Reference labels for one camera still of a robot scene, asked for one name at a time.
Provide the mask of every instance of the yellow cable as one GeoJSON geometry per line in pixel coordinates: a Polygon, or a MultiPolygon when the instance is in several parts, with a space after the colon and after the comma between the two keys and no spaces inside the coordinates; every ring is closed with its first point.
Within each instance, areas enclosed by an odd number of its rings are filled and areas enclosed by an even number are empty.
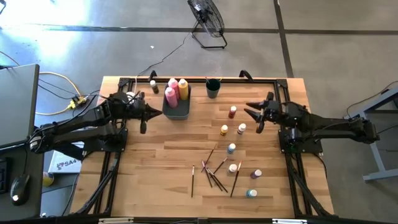
{"type": "MultiPolygon", "coordinates": [[[[65,75],[61,75],[61,74],[58,74],[58,73],[55,73],[55,72],[39,72],[39,75],[56,75],[56,76],[59,76],[61,78],[64,78],[64,79],[68,80],[68,82],[70,84],[72,84],[72,86],[75,88],[76,92],[79,94],[79,96],[81,96],[81,94],[80,94],[79,90],[77,89],[76,85],[68,77],[66,77],[65,75]]],[[[69,109],[70,109],[70,107],[68,105],[65,109],[63,109],[61,111],[58,111],[58,112],[54,112],[54,113],[39,113],[39,112],[36,112],[36,114],[51,116],[51,115],[64,113],[64,112],[66,112],[69,109]]]]}

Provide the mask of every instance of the pink bottle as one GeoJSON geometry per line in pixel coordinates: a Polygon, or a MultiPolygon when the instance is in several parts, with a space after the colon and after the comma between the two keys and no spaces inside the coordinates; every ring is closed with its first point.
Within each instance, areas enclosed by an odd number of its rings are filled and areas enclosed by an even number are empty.
{"type": "Polygon", "coordinates": [[[177,99],[180,98],[180,90],[178,90],[178,82],[176,81],[175,78],[171,78],[169,80],[169,87],[173,88],[173,90],[175,91],[175,96],[177,97],[177,99]]]}
{"type": "Polygon", "coordinates": [[[169,103],[169,106],[171,108],[176,108],[178,105],[177,102],[177,97],[175,96],[175,91],[171,87],[167,87],[166,91],[164,92],[164,95],[166,96],[166,100],[169,103]]]}

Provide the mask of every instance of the concrete floor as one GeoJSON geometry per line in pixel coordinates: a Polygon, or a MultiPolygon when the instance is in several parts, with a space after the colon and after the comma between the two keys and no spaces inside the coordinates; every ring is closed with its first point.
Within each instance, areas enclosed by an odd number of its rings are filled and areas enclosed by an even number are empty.
{"type": "MultiPolygon", "coordinates": [[[[214,0],[227,28],[277,29],[273,0],[214,0]]],[[[280,0],[286,29],[398,30],[394,0],[280,0]]],[[[46,31],[20,23],[68,26],[191,28],[195,22],[186,0],[10,1],[0,16],[0,49],[21,64],[38,63],[41,71],[62,73],[83,93],[100,87],[105,75],[136,75],[178,46],[183,32],[46,31]]],[[[205,41],[217,42],[206,34],[205,41]]],[[[287,77],[279,34],[226,33],[224,50],[203,50],[192,38],[164,63],[159,75],[287,77]]],[[[304,78],[313,113],[342,117],[352,103],[367,98],[397,79],[398,35],[286,36],[294,77],[304,78]]],[[[0,64],[11,64],[0,57],[0,64]]],[[[72,90],[57,77],[42,77],[72,90]]],[[[67,102],[39,89],[37,111],[61,110],[67,102]]],[[[67,119],[71,113],[37,116],[40,125],[67,119]]],[[[391,117],[389,122],[397,121],[391,117]]],[[[378,127],[389,124],[376,124],[378,127]]],[[[396,144],[392,129],[384,146],[396,144]]],[[[349,140],[322,141],[335,213],[341,217],[397,222],[398,177],[369,184],[362,175],[377,171],[369,146],[349,140]]],[[[46,154],[46,167],[50,154],[46,154]]],[[[398,153],[383,152],[388,168],[397,168],[398,153]]],[[[58,176],[53,189],[72,184],[74,175],[58,176]]],[[[42,212],[60,215],[71,188],[43,194],[42,212]],[[52,203],[57,198],[60,203],[52,203]]]]}

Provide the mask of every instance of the paintbrush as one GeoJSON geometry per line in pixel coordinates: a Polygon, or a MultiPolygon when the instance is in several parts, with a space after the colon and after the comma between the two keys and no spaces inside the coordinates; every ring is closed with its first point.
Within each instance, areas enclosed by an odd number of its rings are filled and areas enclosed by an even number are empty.
{"type": "MultiPolygon", "coordinates": [[[[202,164],[203,168],[205,168],[205,162],[203,160],[201,160],[201,164],[202,164]]],[[[206,176],[207,176],[207,179],[209,180],[210,187],[213,187],[213,185],[211,184],[211,181],[210,181],[209,174],[207,172],[206,172],[206,176]]]]}
{"type": "Polygon", "coordinates": [[[214,171],[213,174],[216,174],[216,172],[218,171],[218,169],[224,164],[224,162],[225,162],[227,159],[228,159],[228,157],[225,158],[225,159],[221,162],[221,164],[217,167],[216,171],[214,171]]]}
{"type": "Polygon", "coordinates": [[[191,186],[191,197],[193,197],[193,177],[195,176],[195,165],[192,165],[192,186],[191,186]]]}
{"type": "Polygon", "coordinates": [[[220,185],[218,184],[217,180],[210,174],[210,170],[209,168],[206,168],[206,172],[209,173],[210,177],[214,180],[214,183],[216,183],[217,187],[223,191],[223,189],[221,189],[220,185]]]}
{"type": "Polygon", "coordinates": [[[232,191],[231,191],[231,197],[232,197],[232,194],[234,193],[235,184],[236,184],[236,180],[238,179],[239,170],[240,170],[240,168],[241,168],[241,165],[242,165],[242,161],[239,163],[238,171],[236,171],[235,181],[234,181],[234,185],[232,186],[232,191]]]}
{"type": "Polygon", "coordinates": [[[213,177],[214,181],[217,181],[221,187],[225,190],[225,192],[228,193],[228,191],[225,189],[224,185],[220,182],[220,180],[218,180],[218,178],[216,177],[216,175],[214,175],[214,173],[212,173],[212,171],[210,171],[209,168],[207,168],[207,171],[210,173],[210,175],[213,177]]]}
{"type": "Polygon", "coordinates": [[[207,158],[207,160],[206,160],[206,162],[205,162],[205,165],[207,165],[207,162],[209,161],[210,156],[212,155],[212,153],[213,153],[213,151],[216,149],[216,147],[217,147],[217,144],[215,144],[213,150],[211,150],[211,153],[210,153],[209,157],[207,158]]]}

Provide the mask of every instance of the desk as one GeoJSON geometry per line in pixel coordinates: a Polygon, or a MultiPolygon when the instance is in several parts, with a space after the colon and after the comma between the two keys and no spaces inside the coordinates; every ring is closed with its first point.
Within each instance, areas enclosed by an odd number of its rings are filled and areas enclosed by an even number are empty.
{"type": "MultiPolygon", "coordinates": [[[[107,96],[116,92],[119,79],[104,77],[100,94],[107,96]]],[[[290,78],[287,82],[291,100],[308,105],[303,79],[290,78]]],[[[279,126],[267,123],[263,133],[256,134],[256,123],[243,111],[248,108],[246,102],[265,99],[273,86],[222,83],[218,97],[209,99],[204,83],[191,85],[187,120],[171,121],[158,116],[148,122],[146,134],[139,134],[139,121],[127,122],[129,138],[119,166],[112,216],[294,217],[285,157],[279,152],[277,140],[279,126]],[[238,111],[234,119],[229,119],[232,105],[237,106],[238,111]],[[237,135],[241,123],[246,123],[247,129],[243,135],[237,135]],[[220,135],[223,124],[229,127],[226,136],[220,135]],[[230,198],[217,187],[210,188],[206,175],[200,170],[201,159],[206,160],[213,148],[215,151],[208,165],[215,170],[227,156],[226,148],[232,142],[237,145],[236,151],[217,172],[217,178],[230,191],[234,176],[227,174],[227,167],[243,160],[234,196],[230,198]],[[195,187],[191,198],[193,164],[195,187]],[[254,169],[262,170],[262,176],[256,180],[249,176],[254,169]],[[256,198],[244,196],[249,188],[258,191],[256,198]]],[[[160,93],[155,95],[148,83],[137,86],[137,90],[145,92],[146,102],[161,110],[164,84],[159,84],[159,89],[160,93]]],[[[71,212],[77,211],[97,187],[103,156],[95,152],[83,161],[71,212]]],[[[302,157],[309,189],[324,208],[333,213],[322,163],[312,154],[302,157]]],[[[107,194],[105,191],[102,205],[107,194]]],[[[301,191],[298,195],[302,201],[301,191]]]]}

